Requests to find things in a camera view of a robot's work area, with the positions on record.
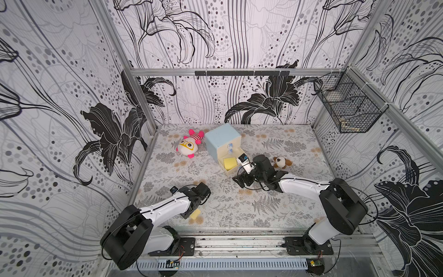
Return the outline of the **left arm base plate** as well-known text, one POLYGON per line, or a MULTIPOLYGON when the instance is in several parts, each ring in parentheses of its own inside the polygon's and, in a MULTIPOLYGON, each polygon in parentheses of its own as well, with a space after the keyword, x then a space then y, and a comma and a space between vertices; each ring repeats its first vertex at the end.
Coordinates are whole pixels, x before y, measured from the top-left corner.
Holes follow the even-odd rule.
POLYGON ((176 257, 190 257, 194 256, 196 246, 196 239, 194 237, 181 237, 180 239, 175 239, 173 244, 164 251, 154 251, 149 253, 150 256, 165 257, 165 256, 176 256, 176 257))

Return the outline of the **large yellow sticky note pad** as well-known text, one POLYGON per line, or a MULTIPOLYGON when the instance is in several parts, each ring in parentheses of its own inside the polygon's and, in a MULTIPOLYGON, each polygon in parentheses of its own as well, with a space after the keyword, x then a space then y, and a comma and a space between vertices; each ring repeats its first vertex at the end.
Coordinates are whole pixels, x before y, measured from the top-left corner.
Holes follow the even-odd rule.
POLYGON ((236 168, 238 166, 237 159, 234 157, 224 158, 223 159, 223 165, 227 172, 230 170, 236 168))

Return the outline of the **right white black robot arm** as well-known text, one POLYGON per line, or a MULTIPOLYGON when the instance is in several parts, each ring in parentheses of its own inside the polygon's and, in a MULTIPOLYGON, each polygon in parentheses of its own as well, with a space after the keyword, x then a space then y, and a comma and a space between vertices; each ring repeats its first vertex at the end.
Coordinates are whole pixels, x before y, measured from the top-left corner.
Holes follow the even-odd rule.
POLYGON ((258 182, 264 191, 299 195, 321 203, 326 218, 315 223, 301 238, 301 245, 313 253, 339 234, 352 235, 368 213, 368 207, 345 180, 314 181, 284 170, 276 170, 264 155, 252 160, 237 158, 241 166, 233 181, 241 188, 258 182))

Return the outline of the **light blue drawer cabinet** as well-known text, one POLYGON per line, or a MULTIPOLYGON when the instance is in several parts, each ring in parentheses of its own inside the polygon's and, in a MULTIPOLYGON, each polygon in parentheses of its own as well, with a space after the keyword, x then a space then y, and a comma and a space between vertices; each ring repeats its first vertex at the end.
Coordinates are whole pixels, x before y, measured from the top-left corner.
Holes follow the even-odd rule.
POLYGON ((210 156, 227 174, 234 174, 239 168, 239 165, 227 172, 223 165, 223 159, 234 157, 238 158, 245 151, 241 147, 241 134, 229 123, 225 123, 213 130, 210 130, 205 135, 206 148, 210 156))

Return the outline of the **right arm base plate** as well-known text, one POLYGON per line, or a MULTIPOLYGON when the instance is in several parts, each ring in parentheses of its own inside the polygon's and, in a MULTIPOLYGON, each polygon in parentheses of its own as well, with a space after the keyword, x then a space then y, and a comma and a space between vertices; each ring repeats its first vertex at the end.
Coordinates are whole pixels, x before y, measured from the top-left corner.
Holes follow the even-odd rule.
POLYGON ((285 237, 281 247, 285 248, 290 256, 315 255, 322 257, 334 254, 330 241, 318 245, 309 237, 285 237))

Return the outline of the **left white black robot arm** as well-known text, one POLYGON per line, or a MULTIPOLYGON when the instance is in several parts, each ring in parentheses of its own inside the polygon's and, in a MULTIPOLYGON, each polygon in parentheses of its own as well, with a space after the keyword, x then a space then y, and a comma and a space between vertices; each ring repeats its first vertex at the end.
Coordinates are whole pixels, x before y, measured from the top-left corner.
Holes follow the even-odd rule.
POLYGON ((195 239, 183 238, 164 223, 173 217, 188 219, 211 195, 203 182, 198 185, 172 187, 171 197, 149 207, 129 205, 122 210, 100 240, 102 253, 109 255, 120 270, 136 263, 142 255, 176 257, 194 255, 195 239))

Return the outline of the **small yellow sticky note pad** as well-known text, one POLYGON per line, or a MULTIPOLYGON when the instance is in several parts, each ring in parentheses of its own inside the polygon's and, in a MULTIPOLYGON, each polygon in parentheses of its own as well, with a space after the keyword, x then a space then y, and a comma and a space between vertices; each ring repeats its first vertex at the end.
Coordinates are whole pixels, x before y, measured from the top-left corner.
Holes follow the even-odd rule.
POLYGON ((189 218, 192 219, 192 220, 196 220, 197 217, 198 217, 200 214, 201 214, 201 211, 200 211, 199 209, 196 209, 195 211, 193 211, 193 212, 190 214, 189 218))

